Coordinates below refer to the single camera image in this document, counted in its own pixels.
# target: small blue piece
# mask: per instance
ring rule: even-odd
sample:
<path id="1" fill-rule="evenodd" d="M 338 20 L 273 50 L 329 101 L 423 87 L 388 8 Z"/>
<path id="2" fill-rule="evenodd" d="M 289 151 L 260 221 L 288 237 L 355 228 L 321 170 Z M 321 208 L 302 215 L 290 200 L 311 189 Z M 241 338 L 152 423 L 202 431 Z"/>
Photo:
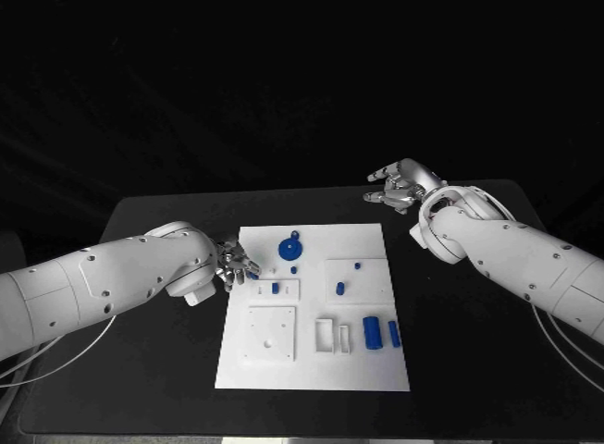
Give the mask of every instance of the small blue piece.
<path id="1" fill-rule="evenodd" d="M 365 317 L 365 347 L 370 350 L 378 350 L 384 347 L 380 319 L 377 316 Z"/>
<path id="2" fill-rule="evenodd" d="M 400 332 L 399 332 L 399 323 L 396 321 L 388 322 L 388 328 L 391 330 L 391 340 L 393 340 L 393 346 L 396 348 L 401 347 L 400 343 Z"/>
<path id="3" fill-rule="evenodd" d="M 286 261 L 293 261 L 302 255 L 302 243 L 299 241 L 299 232 L 292 233 L 292 237 L 279 244 L 279 255 Z"/>

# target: dark wall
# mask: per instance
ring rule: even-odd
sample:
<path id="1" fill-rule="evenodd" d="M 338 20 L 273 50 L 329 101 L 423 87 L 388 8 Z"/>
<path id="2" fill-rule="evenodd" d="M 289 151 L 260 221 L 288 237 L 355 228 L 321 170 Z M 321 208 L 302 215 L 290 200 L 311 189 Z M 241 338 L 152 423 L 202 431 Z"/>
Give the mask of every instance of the dark wall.
<path id="1" fill-rule="evenodd" d="M 128 196 L 364 184 L 404 157 L 449 180 L 517 180 L 604 255 L 592 45 L 383 22 L 283 43 L 205 24 L 187 6 L 0 7 L 0 228 L 31 262 L 97 242 Z"/>

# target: black table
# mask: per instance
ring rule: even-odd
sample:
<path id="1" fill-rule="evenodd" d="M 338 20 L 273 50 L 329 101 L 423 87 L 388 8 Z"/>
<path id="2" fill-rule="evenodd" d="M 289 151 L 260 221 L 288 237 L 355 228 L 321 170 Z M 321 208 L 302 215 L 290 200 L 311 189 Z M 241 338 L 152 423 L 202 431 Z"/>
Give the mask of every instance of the black table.
<path id="1" fill-rule="evenodd" d="M 510 180 L 458 182 L 491 192 L 543 228 Z M 383 223 L 412 393 L 215 389 L 228 295 L 191 308 L 161 294 L 117 318 L 96 348 L 37 383 L 27 433 L 207 436 L 603 438 L 604 395 L 543 336 L 527 302 L 469 261 L 423 251 L 399 215 L 365 203 L 380 186 L 138 197 L 119 204 L 102 241 L 185 220 L 210 235 L 240 226 Z M 45 355 L 63 364 L 104 323 Z"/>

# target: blue disc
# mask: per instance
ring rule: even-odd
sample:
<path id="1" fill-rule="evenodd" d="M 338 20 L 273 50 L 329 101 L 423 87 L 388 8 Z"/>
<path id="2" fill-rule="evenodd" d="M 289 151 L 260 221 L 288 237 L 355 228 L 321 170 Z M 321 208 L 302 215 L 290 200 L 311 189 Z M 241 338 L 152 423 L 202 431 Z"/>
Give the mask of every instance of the blue disc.
<path id="1" fill-rule="evenodd" d="M 286 261 L 293 261 L 302 255 L 302 243 L 299 233 L 295 231 L 292 237 L 279 244 L 279 255 Z"/>

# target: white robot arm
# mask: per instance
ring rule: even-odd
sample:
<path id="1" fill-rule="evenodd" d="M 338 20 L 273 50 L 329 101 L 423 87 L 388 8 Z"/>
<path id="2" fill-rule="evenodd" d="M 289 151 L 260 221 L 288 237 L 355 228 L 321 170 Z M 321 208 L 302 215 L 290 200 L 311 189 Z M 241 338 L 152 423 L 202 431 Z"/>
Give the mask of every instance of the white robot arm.
<path id="1" fill-rule="evenodd" d="M 187 222 L 116 240 L 0 275 L 0 361 L 119 315 L 166 288 L 192 306 L 227 290 L 259 265 L 236 239 L 217 244 Z"/>
<path id="2" fill-rule="evenodd" d="M 486 278 L 604 345 L 604 261 L 517 222 L 488 193 L 449 186 L 414 160 L 368 176 L 377 179 L 387 179 L 386 190 L 367 201 L 404 215 L 422 202 L 412 229 L 422 247 L 449 264 L 469 256 Z"/>

